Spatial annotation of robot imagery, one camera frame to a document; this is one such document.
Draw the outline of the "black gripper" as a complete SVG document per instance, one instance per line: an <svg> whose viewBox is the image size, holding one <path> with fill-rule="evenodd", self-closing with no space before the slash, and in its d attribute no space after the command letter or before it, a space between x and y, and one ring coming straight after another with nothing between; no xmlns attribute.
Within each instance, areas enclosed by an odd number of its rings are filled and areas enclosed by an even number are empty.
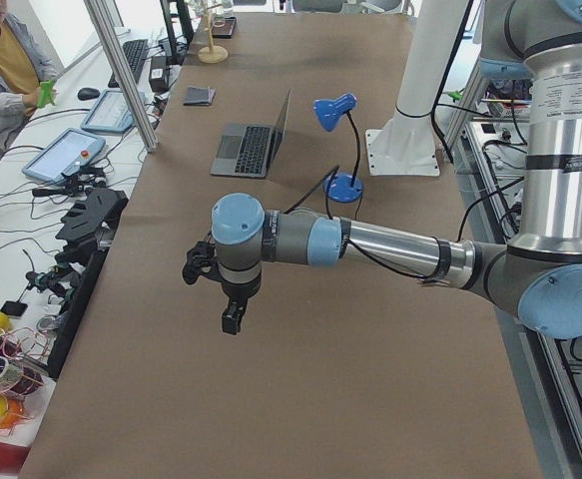
<svg viewBox="0 0 582 479"><path fill-rule="evenodd" d="M219 273L222 289L230 300L222 314L222 332L239 334L246 313L246 302L260 290L262 267L257 263L245 270L235 270L220 264Z"/></svg>

